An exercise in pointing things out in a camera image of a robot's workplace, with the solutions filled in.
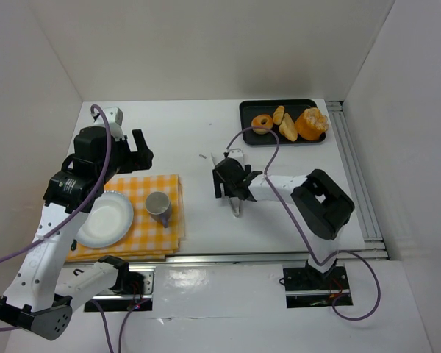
white table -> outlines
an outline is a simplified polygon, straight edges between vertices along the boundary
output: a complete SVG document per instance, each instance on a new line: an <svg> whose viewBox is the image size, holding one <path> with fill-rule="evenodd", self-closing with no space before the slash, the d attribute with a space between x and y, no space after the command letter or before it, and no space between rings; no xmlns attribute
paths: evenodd
<svg viewBox="0 0 441 353"><path fill-rule="evenodd" d="M215 199L211 152L222 158L227 143L240 131L242 100L215 101L108 101L102 107L123 110L123 130L134 149L131 130L142 129L154 153L150 171L132 176L178 174L184 191L185 240L178 254L232 254L306 251L297 230L278 202L243 202L243 214L234 218L226 200ZM316 99L327 113L325 101ZM85 102L74 135L92 124ZM240 136L234 147L245 155L253 170L263 170L273 147L250 147ZM321 144L282 146L270 174L302 175L323 169L349 196L350 188L331 128ZM301 220L300 213L294 209ZM341 234L341 249L363 249L364 241L356 213Z"/></svg>
<svg viewBox="0 0 441 353"><path fill-rule="evenodd" d="M122 352L430 353L402 264L371 265L381 281L382 301L360 322L344 321L330 307L286 309L280 265L157 269L153 311L131 314ZM354 306L338 309L363 315L374 305L376 286L362 263L349 262L346 268ZM72 268L64 268L61 280L71 277ZM125 315L107 313L116 349ZM12 352L102 353L108 348L100 314L80 308L56 341L13 331L6 350Z"/></svg>

bread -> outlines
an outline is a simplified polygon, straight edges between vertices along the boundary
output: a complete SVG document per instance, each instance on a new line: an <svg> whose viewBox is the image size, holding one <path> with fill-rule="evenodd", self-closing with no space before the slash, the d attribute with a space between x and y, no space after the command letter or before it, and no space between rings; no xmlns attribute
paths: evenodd
<svg viewBox="0 0 441 353"><path fill-rule="evenodd" d="M280 105L274 111L273 123L275 123L276 125L281 125L283 117L284 117L284 107Z"/></svg>
<svg viewBox="0 0 441 353"><path fill-rule="evenodd" d="M327 117L318 108L309 108L295 121L299 135L308 141L316 141L330 128Z"/></svg>
<svg viewBox="0 0 441 353"><path fill-rule="evenodd" d="M256 116L252 121L251 121L251 125L252 127L265 127L267 129L272 129L273 128L273 119L268 115L268 114L261 114ZM253 129L254 132L256 132L259 135L264 135L267 134L268 131L265 129Z"/></svg>
<svg viewBox="0 0 441 353"><path fill-rule="evenodd" d="M297 130L294 127L294 121L291 119L291 115L284 114L281 125L279 125L279 133L286 137L289 141L297 140Z"/></svg>

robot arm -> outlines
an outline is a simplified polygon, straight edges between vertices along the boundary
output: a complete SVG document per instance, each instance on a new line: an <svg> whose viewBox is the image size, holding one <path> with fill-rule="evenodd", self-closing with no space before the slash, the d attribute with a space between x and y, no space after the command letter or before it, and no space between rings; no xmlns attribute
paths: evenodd
<svg viewBox="0 0 441 353"><path fill-rule="evenodd" d="M236 159L225 153L225 159L212 171L216 198L238 197L252 202L278 201L277 195L260 171L251 171L251 166L243 167ZM279 195L288 204L295 205L313 235L306 235L319 260L324 260L338 250L339 232L348 223L354 203L345 192L322 170L314 170L309 175L268 176ZM336 257L324 264L316 263L309 256L308 265L320 274L333 269Z"/></svg>
<svg viewBox="0 0 441 353"><path fill-rule="evenodd" d="M133 130L137 151L130 151L121 124L123 113L117 108L104 110L111 130L110 164L106 183L115 174L150 169L153 153L140 130ZM49 181L44 206L33 242L44 240L31 249L12 284L0 297L0 320L29 330L49 340L58 338L67 327L72 312L104 289L116 293L130 291L130 283L142 282L141 275L129 272L129 264L116 257L103 257L93 267L57 285L68 250L80 227L87 220L95 197L51 238L44 235L64 221L96 184L105 159L106 130L101 116L93 126L84 128L73 141L75 152L69 155L59 172Z"/></svg>

gray mug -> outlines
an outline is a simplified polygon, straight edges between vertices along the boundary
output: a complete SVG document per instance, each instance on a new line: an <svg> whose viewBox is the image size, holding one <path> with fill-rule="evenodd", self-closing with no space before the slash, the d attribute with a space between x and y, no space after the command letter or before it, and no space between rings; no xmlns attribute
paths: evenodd
<svg viewBox="0 0 441 353"><path fill-rule="evenodd" d="M166 193L154 191L147 196L146 210L148 214L157 222L168 228L168 219L171 216L171 202Z"/></svg>

